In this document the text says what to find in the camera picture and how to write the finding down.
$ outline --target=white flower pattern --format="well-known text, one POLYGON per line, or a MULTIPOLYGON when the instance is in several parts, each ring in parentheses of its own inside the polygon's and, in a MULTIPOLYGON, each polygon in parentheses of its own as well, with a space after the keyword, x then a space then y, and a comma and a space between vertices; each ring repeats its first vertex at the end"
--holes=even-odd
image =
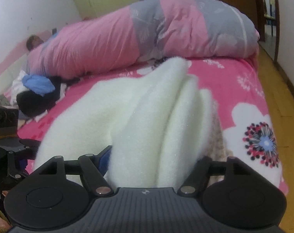
POLYGON ((140 43, 141 44, 142 43, 145 43, 146 40, 148 39, 148 37, 149 37, 149 30, 148 30, 148 28, 145 28, 145 29, 143 29, 143 30, 141 30, 139 32, 139 39, 140 39, 140 43))
POLYGON ((232 110, 232 119, 235 126, 223 131, 227 147, 235 157, 279 187, 282 165, 270 116, 264 116, 253 104, 238 103, 232 110))
POLYGON ((119 77, 132 77, 133 71, 119 73, 119 77))
POLYGON ((220 69, 224 69, 225 67, 219 63, 218 61, 215 60, 210 60, 210 59, 205 59, 203 62, 207 63, 208 65, 216 65, 220 69))
POLYGON ((217 14, 217 13, 221 13, 223 11, 224 11, 224 9, 218 8, 218 9, 215 10, 215 13, 217 14))
POLYGON ((244 73, 244 76, 238 75, 237 82, 241 85, 242 89, 246 91, 250 91, 250 89, 254 89, 257 95, 264 98, 263 90, 258 85, 254 85, 246 73, 244 73))
POLYGON ((131 9, 131 18, 138 17, 138 10, 136 9, 131 9))

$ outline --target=wooden floor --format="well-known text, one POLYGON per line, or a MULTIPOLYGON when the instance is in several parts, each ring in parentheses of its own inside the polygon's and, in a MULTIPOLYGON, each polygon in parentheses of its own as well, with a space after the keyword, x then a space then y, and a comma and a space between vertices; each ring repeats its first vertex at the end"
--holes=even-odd
POLYGON ((281 228, 294 233, 294 99, 273 61, 261 48, 259 78, 268 103, 270 116, 283 165, 283 176, 289 186, 287 210, 281 228))

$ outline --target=dark hair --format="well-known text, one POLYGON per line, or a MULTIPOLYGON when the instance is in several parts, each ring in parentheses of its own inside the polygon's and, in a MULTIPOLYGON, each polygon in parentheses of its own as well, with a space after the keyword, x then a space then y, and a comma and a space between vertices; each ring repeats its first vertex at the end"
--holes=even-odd
POLYGON ((27 41, 26 41, 26 48, 31 51, 33 49, 33 40, 36 37, 36 35, 31 35, 27 41))
POLYGON ((19 109, 27 117, 36 117, 46 110, 55 106, 55 102, 60 98, 62 78, 53 76, 48 78, 54 85, 55 90, 44 96, 38 95, 32 90, 23 91, 17 94, 17 104, 19 109))

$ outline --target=blue cloth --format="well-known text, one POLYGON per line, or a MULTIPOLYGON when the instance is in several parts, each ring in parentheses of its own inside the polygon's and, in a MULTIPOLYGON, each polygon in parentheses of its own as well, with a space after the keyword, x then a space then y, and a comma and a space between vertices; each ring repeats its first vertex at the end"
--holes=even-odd
POLYGON ((52 82, 40 75, 25 75, 22 78, 22 83, 26 88, 41 96, 55 91, 52 82))
POLYGON ((104 176, 108 170, 108 163, 110 159, 111 150, 108 150, 99 160, 98 171, 104 176))
POLYGON ((28 160, 27 159, 20 160, 19 165, 20 165, 19 170, 25 169, 27 167, 27 165, 28 165, 28 160))

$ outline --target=bed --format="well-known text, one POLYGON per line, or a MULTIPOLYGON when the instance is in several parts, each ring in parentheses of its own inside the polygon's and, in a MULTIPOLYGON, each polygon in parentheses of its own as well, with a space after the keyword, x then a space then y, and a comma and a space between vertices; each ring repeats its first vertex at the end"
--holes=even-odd
MULTIPOLYGON (((254 58, 189 59, 188 73, 198 77, 199 88, 211 90, 227 148, 286 194, 288 188, 282 177, 282 165, 256 64, 254 58)), ((42 141, 53 121, 97 82, 144 76, 157 66, 150 61, 81 78, 48 115, 39 122, 32 121, 23 126, 18 131, 19 137, 42 141)), ((28 172, 32 172, 32 168, 33 162, 29 161, 28 172)))
MULTIPOLYGON (((198 77, 198 88, 212 94, 227 156, 240 158, 286 194, 257 77, 258 37, 249 18, 218 0, 144 0, 64 27, 29 54, 27 72, 81 80, 46 116, 23 126, 18 135, 42 141, 59 115, 97 82, 140 78, 156 70, 159 59, 184 57, 188 73, 198 77)), ((32 170, 30 161, 27 171, 32 170)))

